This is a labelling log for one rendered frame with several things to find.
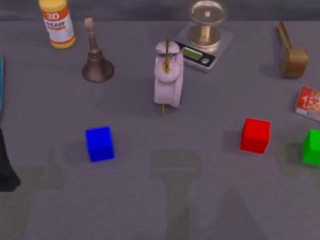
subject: red and white box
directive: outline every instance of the red and white box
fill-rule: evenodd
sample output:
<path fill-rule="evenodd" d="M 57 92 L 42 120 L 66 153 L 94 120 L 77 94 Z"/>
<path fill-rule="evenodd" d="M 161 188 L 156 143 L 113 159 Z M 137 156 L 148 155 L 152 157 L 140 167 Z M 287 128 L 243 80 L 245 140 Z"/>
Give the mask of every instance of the red and white box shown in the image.
<path fill-rule="evenodd" d="M 320 91 L 302 87 L 294 111 L 297 114 L 320 121 Z"/>

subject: orange bottle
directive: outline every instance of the orange bottle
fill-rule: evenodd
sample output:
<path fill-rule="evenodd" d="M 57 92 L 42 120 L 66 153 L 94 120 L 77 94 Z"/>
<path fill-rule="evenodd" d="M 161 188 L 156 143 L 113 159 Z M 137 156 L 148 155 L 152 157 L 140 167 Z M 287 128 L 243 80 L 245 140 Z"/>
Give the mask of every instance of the orange bottle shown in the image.
<path fill-rule="evenodd" d="M 67 0 L 38 0 L 50 43 L 57 49 L 70 48 L 76 41 Z"/>

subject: cube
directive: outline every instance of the cube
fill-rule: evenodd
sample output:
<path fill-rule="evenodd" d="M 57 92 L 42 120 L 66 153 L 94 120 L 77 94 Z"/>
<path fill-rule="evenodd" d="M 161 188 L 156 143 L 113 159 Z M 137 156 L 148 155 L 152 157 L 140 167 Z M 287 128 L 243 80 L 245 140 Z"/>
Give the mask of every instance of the cube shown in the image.
<path fill-rule="evenodd" d="M 246 118 L 242 129 L 240 149 L 264 154 L 270 140 L 270 126 L 269 121 Z"/>
<path fill-rule="evenodd" d="M 310 129 L 302 143 L 302 162 L 320 165 L 320 131 Z"/>
<path fill-rule="evenodd" d="M 85 131 L 85 137 L 91 162 L 111 160 L 115 157 L 109 126 L 88 129 Z"/>

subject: table surface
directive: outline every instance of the table surface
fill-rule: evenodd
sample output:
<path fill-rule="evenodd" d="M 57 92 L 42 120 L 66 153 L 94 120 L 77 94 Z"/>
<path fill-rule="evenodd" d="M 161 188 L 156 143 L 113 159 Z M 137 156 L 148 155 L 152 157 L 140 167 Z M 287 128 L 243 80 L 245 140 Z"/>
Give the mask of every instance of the table surface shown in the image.
<path fill-rule="evenodd" d="M 299 149 L 320 123 L 293 104 L 301 86 L 320 89 L 320 22 L 286 23 L 293 46 L 309 51 L 300 79 L 280 77 L 276 22 L 224 23 L 229 47 L 210 73 L 186 67 L 180 109 L 161 115 L 155 45 L 185 24 L 96 22 L 115 75 L 93 84 L 81 73 L 82 22 L 67 50 L 50 46 L 42 22 L 0 22 L 1 127 L 22 181 L 0 194 L 1 239 L 319 239 L 320 169 L 302 165 Z M 263 155 L 239 150 L 246 117 L 271 121 Z M 111 127 L 116 159 L 91 163 L 84 132 L 100 126 Z M 172 150 L 198 178 L 152 174 L 170 167 L 161 161 Z"/>

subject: red box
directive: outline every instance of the red box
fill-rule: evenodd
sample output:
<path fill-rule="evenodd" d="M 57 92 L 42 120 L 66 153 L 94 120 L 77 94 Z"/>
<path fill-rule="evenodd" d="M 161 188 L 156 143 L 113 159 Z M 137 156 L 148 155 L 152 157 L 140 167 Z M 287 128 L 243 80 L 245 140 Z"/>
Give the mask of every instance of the red box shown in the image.
<path fill-rule="evenodd" d="M 269 121 L 246 118 L 242 130 L 240 149 L 264 154 L 270 140 Z"/>
<path fill-rule="evenodd" d="M 320 121 L 320 92 L 305 86 L 302 87 L 294 111 L 297 114 Z"/>

